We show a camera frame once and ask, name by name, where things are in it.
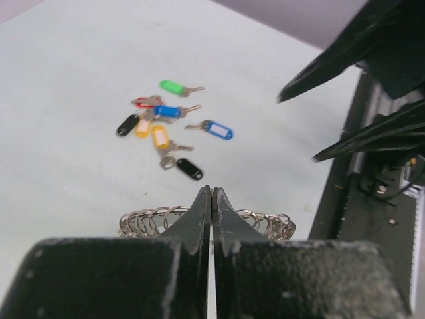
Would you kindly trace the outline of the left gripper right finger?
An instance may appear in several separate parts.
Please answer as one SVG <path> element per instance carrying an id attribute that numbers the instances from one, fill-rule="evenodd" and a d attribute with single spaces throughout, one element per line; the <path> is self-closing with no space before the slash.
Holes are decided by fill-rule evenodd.
<path id="1" fill-rule="evenodd" d="M 410 318 L 379 247 L 366 241 L 271 241 L 212 195 L 219 318 Z"/>

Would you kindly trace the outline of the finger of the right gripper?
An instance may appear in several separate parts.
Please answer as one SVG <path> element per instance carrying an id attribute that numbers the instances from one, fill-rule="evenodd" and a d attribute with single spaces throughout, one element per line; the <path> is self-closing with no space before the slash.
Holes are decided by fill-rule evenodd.
<path id="1" fill-rule="evenodd" d="M 349 134 L 339 142 L 314 155 L 322 162 L 356 152 L 407 151 L 424 146 L 424 100 L 405 104 L 388 116 Z"/>
<path id="2" fill-rule="evenodd" d="M 424 2 L 367 1 L 338 37 L 287 83 L 278 102 L 362 66 L 392 98 L 424 87 Z"/>

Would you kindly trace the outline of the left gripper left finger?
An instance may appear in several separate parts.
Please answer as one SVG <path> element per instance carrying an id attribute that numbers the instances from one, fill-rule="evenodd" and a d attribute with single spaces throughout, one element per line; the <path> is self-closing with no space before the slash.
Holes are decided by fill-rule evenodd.
<path id="1" fill-rule="evenodd" d="M 211 190 L 150 238 L 51 238 L 24 257 L 2 318 L 206 318 Z"/>

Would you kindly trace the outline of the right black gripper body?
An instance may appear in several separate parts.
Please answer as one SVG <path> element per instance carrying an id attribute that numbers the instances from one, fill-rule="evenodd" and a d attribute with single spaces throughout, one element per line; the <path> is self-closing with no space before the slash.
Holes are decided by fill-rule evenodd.
<path id="1" fill-rule="evenodd" d="M 361 184 L 393 186 L 395 170 L 424 155 L 424 21 L 371 26 L 365 42 L 362 60 L 375 81 L 355 142 Z"/>

